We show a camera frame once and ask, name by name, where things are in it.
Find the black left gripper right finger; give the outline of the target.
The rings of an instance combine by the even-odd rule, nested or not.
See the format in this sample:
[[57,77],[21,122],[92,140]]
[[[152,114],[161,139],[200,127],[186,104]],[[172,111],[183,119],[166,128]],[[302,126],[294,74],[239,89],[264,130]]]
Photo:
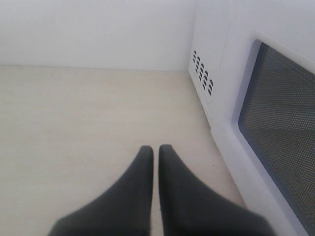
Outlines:
[[222,197],[184,164],[171,145],[158,152],[158,187],[166,236],[274,236],[268,221]]

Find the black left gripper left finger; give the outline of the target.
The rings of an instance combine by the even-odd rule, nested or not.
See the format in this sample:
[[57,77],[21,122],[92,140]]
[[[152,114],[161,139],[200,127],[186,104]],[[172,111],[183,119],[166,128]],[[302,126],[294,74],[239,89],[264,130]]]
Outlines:
[[59,219],[51,236],[149,236],[154,152],[142,146],[123,175],[103,194]]

